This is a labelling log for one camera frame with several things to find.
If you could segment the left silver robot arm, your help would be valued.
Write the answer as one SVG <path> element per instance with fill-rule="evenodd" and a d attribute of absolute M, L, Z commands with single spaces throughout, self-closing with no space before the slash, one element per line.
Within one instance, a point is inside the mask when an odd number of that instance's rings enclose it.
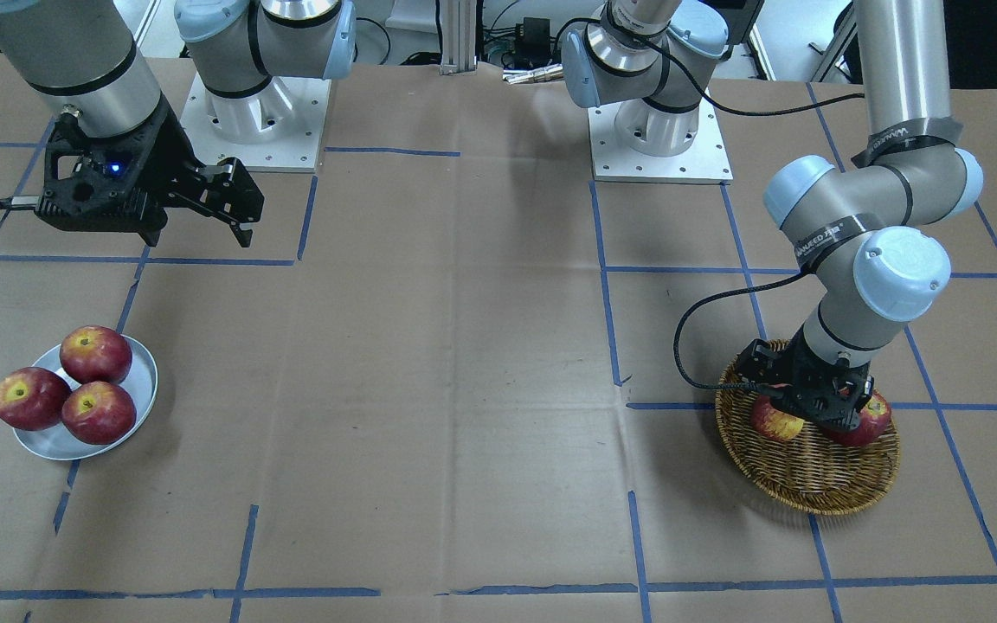
<path fill-rule="evenodd" d="M 944 291 L 952 264 L 919 228 L 970 208 L 984 173 L 959 149 L 939 1 L 856 1 L 869 138 L 853 169 L 807 155 L 763 195 L 801 275 L 826 295 L 788 346 L 761 340 L 737 358 L 737 386 L 783 413 L 853 431 L 873 394 L 871 360 Z M 607 1 L 558 33 L 570 98 L 617 104 L 618 145 L 680 157 L 695 143 L 700 104 L 728 28 L 700 1 Z"/>

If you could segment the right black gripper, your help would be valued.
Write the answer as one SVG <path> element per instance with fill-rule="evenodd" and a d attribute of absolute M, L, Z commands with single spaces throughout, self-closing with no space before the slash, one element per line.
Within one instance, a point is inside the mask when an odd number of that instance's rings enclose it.
<path fill-rule="evenodd" d="M 264 194 L 244 163 L 233 155 L 206 164 L 196 157 L 190 139 L 171 109 L 156 109 L 142 129 L 154 137 L 147 150 L 138 188 L 159 208 L 186 208 L 229 225 L 242 248 L 252 245 L 253 227 L 261 220 Z M 136 233 L 155 247 L 165 216 L 146 216 Z"/>

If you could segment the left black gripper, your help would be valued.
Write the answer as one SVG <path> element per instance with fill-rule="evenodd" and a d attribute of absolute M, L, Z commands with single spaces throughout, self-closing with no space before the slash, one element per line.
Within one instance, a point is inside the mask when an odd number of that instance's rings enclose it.
<path fill-rule="evenodd" d="M 808 349 L 803 337 L 788 342 L 780 362 L 788 364 L 788 377 L 781 378 L 786 386 L 775 398 L 775 409 L 831 431 L 861 426 L 861 410 L 875 385 L 869 364 L 851 367 L 847 359 L 828 363 Z"/>

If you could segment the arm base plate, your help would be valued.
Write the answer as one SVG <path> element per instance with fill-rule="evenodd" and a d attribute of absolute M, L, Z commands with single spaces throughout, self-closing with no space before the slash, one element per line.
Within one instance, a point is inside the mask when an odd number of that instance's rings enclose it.
<path fill-rule="evenodd" d="M 621 183 L 723 184 L 735 177 L 716 109 L 670 114 L 641 100 L 587 111 L 594 179 Z"/>
<path fill-rule="evenodd" d="M 274 76 L 265 90 L 227 99 L 191 83 L 179 121 L 206 164 L 236 157 L 249 172 L 315 173 L 332 81 Z"/>

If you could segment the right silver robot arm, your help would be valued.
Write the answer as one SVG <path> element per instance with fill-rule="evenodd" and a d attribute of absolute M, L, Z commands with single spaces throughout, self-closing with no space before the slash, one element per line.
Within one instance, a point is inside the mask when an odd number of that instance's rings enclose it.
<path fill-rule="evenodd" d="M 284 79 L 343 79 L 350 1 L 178 1 L 174 17 L 229 142 L 277 137 L 296 106 Z M 67 232 L 134 233 L 155 246 L 168 208 L 216 218 L 252 243 L 264 194 L 234 155 L 206 164 L 111 1 L 0 1 L 0 51 L 55 123 L 31 210 Z"/>

